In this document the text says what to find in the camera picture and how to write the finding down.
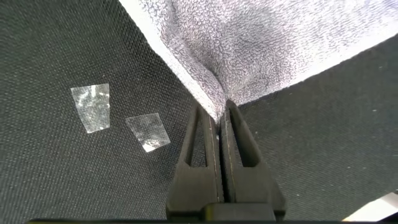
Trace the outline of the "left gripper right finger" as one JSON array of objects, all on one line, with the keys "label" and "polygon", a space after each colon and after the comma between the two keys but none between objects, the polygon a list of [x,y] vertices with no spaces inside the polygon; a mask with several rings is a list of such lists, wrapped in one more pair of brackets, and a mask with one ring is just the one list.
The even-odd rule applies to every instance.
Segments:
[{"label": "left gripper right finger", "polygon": [[268,205],[284,218],[286,201],[239,108],[228,100],[220,119],[224,199],[229,203]]}]

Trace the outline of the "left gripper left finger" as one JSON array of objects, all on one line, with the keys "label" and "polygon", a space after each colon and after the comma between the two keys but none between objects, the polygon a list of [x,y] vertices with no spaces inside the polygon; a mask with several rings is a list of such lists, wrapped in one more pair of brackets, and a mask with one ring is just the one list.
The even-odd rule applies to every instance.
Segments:
[{"label": "left gripper left finger", "polygon": [[[191,166],[199,122],[203,126],[205,167]],[[167,218],[203,218],[207,205],[224,201],[217,132],[214,119],[195,103],[165,203]]]}]

